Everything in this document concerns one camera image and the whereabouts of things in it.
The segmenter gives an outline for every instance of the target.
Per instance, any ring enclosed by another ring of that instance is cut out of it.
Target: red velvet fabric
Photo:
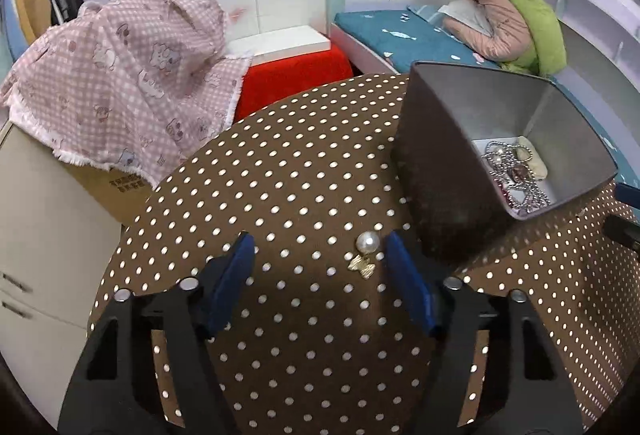
[[[255,65],[244,77],[236,121],[298,92],[351,77],[349,59],[334,44],[328,51]]]

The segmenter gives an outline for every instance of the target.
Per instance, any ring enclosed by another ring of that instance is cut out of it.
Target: pearl
[[[380,247],[380,237],[373,231],[365,231],[356,239],[356,249],[363,255],[371,255]]]

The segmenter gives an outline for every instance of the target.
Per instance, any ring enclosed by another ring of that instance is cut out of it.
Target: white bed frame
[[[340,27],[331,24],[329,39],[335,43],[363,74],[399,74],[385,59]]]

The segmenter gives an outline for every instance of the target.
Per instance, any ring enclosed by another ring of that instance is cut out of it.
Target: jewelry
[[[375,263],[371,263],[369,255],[375,253],[380,247],[380,237],[373,231],[365,231],[356,239],[356,249],[360,252],[350,263],[349,271],[360,271],[361,277],[368,280],[376,269]]]
[[[527,158],[519,159],[518,150],[527,152]],[[509,144],[502,141],[490,141],[484,150],[482,159],[489,166],[489,175],[494,179],[509,207],[520,214],[527,214],[551,204],[545,192],[538,186],[533,172],[527,164],[533,159],[533,152],[523,144]],[[512,192],[524,194],[517,200]]]

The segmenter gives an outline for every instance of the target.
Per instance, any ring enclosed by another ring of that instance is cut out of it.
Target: table
[[[347,270],[354,240],[411,228],[390,161],[405,76],[361,76],[277,102],[212,140],[152,193],[106,269],[89,328],[119,287],[153,293],[197,274],[242,230],[254,274],[210,345],[244,433],[395,433],[420,397],[433,349],[382,267]],[[524,249],[460,276],[478,291],[527,290],[574,383],[585,426],[604,411],[640,354],[640,274],[601,234],[632,218],[607,187],[580,217],[549,223]],[[480,333],[461,423],[474,418]],[[167,418],[180,424],[162,333],[154,333]]]

